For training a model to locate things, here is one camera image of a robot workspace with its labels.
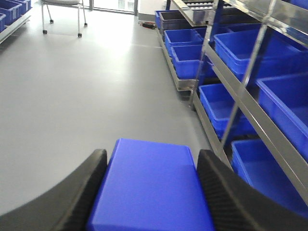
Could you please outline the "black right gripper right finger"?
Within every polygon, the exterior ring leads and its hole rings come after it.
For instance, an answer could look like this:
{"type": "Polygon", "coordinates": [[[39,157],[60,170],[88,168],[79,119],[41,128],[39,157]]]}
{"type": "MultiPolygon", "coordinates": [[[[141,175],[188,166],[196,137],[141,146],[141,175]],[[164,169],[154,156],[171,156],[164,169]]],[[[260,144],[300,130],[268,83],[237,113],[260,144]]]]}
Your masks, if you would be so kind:
{"type": "Polygon", "coordinates": [[[217,231],[306,231],[308,220],[264,196],[201,149],[197,174],[217,231]]]}

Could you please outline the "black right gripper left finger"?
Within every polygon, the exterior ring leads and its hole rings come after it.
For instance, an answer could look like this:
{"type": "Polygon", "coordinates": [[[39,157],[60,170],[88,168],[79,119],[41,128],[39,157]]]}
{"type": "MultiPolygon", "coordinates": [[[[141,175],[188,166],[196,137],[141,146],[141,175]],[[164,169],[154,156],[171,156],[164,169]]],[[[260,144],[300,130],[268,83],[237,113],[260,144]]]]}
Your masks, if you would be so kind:
{"type": "Polygon", "coordinates": [[[84,231],[105,171],[107,151],[96,149],[60,183],[2,215],[2,231],[84,231]]]}

